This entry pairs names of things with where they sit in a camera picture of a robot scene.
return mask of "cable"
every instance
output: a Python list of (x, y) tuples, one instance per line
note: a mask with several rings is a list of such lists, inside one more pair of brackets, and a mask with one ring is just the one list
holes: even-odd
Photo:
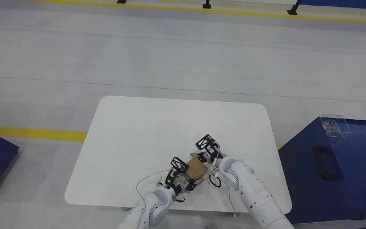
[(233, 210), (234, 210), (234, 215), (233, 215), (233, 217), (234, 218), (236, 218), (236, 210), (235, 210), (235, 207), (234, 207), (234, 204), (233, 204), (233, 202), (231, 201), (231, 196), (230, 196), (230, 190), (229, 190), (229, 186), (228, 186), (228, 184), (227, 184), (227, 182), (224, 180), (224, 179), (222, 179), (221, 177), (217, 177), (219, 180), (222, 180), (225, 184), (226, 184), (226, 188), (228, 189), (228, 193), (229, 193), (229, 201), (230, 201), (230, 204), (231, 204), (231, 206), (233, 207)]
[(218, 185), (217, 185), (217, 184), (215, 184), (215, 183), (211, 180), (211, 176), (212, 176), (212, 175), (209, 175), (209, 176), (208, 176), (208, 179), (210, 180), (211, 184), (213, 184), (216, 188), (221, 188), (221, 180), (220, 180), (220, 178), (216, 177), (216, 179), (218, 179)]
[(140, 226), (140, 222), (141, 222), (142, 214), (144, 214), (144, 213), (145, 213), (145, 211), (146, 211), (146, 201), (145, 201), (145, 198), (140, 194), (140, 192), (139, 192), (139, 191), (138, 191), (138, 189), (137, 189), (138, 184), (140, 184), (140, 182), (142, 182), (143, 180), (145, 180), (145, 179), (147, 179), (147, 178), (149, 178), (149, 177), (152, 177), (152, 176), (154, 176), (154, 175), (156, 175), (156, 174), (159, 174), (159, 173), (162, 173), (162, 172), (166, 172), (166, 171), (170, 171), (170, 170), (171, 170), (171, 169), (166, 169), (166, 170), (163, 170), (163, 171), (160, 171), (160, 172), (154, 173), (154, 174), (152, 174), (152, 175), (150, 175), (150, 176), (147, 176), (147, 177), (145, 177), (145, 178), (141, 179), (141, 180), (136, 184), (136, 192), (138, 193), (138, 195), (140, 196), (140, 199), (142, 199), (142, 200), (144, 201), (144, 204), (145, 204), (145, 207), (144, 207), (144, 209), (142, 210), (142, 213), (141, 213), (141, 215), (140, 215), (140, 219), (139, 219), (139, 221), (138, 221), (137, 229), (138, 229), (138, 228), (139, 228), (139, 226)]

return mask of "blue platform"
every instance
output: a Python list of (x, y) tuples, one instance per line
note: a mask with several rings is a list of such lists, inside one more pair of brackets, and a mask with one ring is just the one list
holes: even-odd
[(366, 9), (366, 0), (302, 0), (301, 5)]
[(291, 223), (364, 219), (366, 121), (347, 122), (350, 135), (328, 137), (318, 117), (279, 150)]
[(19, 147), (0, 137), (0, 176), (5, 172)]

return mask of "yellow stripe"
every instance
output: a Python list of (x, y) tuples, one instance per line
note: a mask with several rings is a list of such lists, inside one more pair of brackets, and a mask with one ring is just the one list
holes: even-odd
[(86, 132), (60, 129), (38, 129), (23, 127), (0, 127), (1, 137), (27, 137), (60, 141), (84, 141)]
[(118, 4), (118, 3), (107, 3), (107, 2), (71, 1), (71, 0), (35, 0), (35, 1), (90, 5), (90, 6), (110, 6), (110, 7), (126, 7), (126, 8), (138, 8), (138, 9), (153, 9), (153, 10), (179, 10), (179, 11), (196, 11), (206, 13), (252, 15), (252, 16), (273, 17), (273, 18), (293, 18), (293, 19), (362, 22), (362, 23), (366, 22), (366, 19), (362, 18), (336, 18), (336, 17), (318, 17), (318, 16), (307, 16), (307, 15), (287, 15), (287, 14), (261, 13), (261, 12), (237, 11), (237, 10), (201, 9), (201, 8), (178, 7), (178, 6), (131, 5), (131, 4)]
[[(202, 2), (188, 2), (188, 1), (175, 1), (175, 0), (157, 0), (158, 2), (167, 3), (182, 3), (182, 4), (195, 4), (202, 5)], [(285, 7), (272, 7), (272, 6), (251, 6), (242, 4), (227, 4), (227, 3), (211, 3), (213, 6), (226, 6), (226, 7), (243, 7), (253, 9), (267, 9), (267, 10), (283, 10), (287, 11), (290, 8)], [(366, 12), (351, 12), (351, 11), (335, 11), (335, 10), (310, 10), (310, 9), (297, 9), (297, 12), (311, 12), (311, 13), (329, 13), (329, 14), (349, 14), (349, 15), (366, 15)]]

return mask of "floor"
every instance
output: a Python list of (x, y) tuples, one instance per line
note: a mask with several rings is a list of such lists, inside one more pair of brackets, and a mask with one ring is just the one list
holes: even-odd
[[(366, 118), (364, 23), (23, 0), (0, 5), (0, 126), (87, 131), (107, 95), (255, 102), (278, 145), (324, 113)], [(64, 198), (82, 143), (21, 147), (1, 229), (116, 228), (119, 208)], [(158, 228), (258, 228), (246, 214), (169, 213)], [(364, 221), (298, 225), (358, 228)]]

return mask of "table top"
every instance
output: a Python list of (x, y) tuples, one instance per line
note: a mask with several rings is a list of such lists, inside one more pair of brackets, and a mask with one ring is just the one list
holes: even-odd
[[(291, 210), (281, 161), (264, 106), (238, 102), (173, 100), (163, 98), (104, 97), (97, 108), (65, 192), (70, 204), (134, 207), (136, 184), (156, 172), (170, 169), (178, 156), (188, 162), (195, 143), (210, 134), (223, 153), (254, 168), (284, 213)], [(144, 194), (168, 172), (142, 181)], [(248, 212), (231, 190), (237, 212)], [(216, 188), (208, 179), (185, 203), (170, 209), (232, 212), (225, 184)]]

